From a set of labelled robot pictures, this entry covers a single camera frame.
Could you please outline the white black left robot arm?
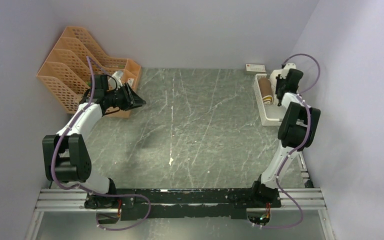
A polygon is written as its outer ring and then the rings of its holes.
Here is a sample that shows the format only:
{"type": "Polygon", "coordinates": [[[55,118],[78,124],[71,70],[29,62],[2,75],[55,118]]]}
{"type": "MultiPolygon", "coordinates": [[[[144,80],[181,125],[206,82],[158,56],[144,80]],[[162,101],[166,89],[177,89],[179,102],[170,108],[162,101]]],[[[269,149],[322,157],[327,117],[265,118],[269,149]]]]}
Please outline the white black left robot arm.
{"type": "Polygon", "coordinates": [[[63,190],[87,192],[85,207],[91,209],[120,207],[122,197],[114,181],[93,170],[85,140],[108,109],[129,111],[146,105],[128,83],[116,75],[93,74],[91,88],[81,98],[77,111],[56,134],[42,140],[45,175],[63,190]]]}

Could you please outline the white terry towel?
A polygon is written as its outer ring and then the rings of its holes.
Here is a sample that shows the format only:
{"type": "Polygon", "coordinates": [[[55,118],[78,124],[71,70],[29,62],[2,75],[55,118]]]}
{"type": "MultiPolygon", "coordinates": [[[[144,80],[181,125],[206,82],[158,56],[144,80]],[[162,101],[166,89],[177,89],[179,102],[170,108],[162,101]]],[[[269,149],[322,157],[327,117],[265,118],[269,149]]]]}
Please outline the white terry towel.
{"type": "Polygon", "coordinates": [[[269,76],[270,86],[273,93],[273,96],[276,96],[276,86],[277,86],[277,79],[276,77],[282,73],[282,69],[276,69],[273,70],[269,76]]]}

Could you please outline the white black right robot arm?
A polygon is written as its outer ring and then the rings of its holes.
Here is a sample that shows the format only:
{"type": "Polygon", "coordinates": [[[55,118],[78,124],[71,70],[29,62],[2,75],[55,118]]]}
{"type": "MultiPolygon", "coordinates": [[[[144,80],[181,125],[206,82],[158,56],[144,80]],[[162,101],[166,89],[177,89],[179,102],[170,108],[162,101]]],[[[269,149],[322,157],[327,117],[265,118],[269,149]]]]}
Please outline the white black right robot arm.
{"type": "Polygon", "coordinates": [[[271,75],[257,73],[254,77],[261,125],[278,128],[276,152],[252,186],[249,199],[255,207],[277,203],[281,180],[292,160],[314,141],[321,111],[309,106],[298,93],[302,76],[302,71],[285,67],[271,75]]]}

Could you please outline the yellow brown bear towel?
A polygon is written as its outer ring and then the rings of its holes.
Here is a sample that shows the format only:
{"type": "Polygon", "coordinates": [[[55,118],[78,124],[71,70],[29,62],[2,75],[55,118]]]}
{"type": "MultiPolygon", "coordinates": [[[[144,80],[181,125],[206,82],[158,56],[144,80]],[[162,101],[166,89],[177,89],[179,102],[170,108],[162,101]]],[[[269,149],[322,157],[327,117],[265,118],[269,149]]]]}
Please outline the yellow brown bear towel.
{"type": "Polygon", "coordinates": [[[258,87],[263,104],[271,105],[274,101],[274,96],[272,93],[270,80],[266,77],[260,78],[258,80],[258,87]]]}

